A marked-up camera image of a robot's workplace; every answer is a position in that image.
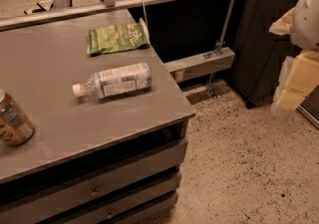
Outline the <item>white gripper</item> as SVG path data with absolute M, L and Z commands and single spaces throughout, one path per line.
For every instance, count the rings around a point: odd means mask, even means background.
M 279 74 L 274 106 L 295 111 L 319 86 L 319 0 L 299 0 L 269 28 L 275 35 L 289 35 L 303 50 L 297 57 L 287 56 Z

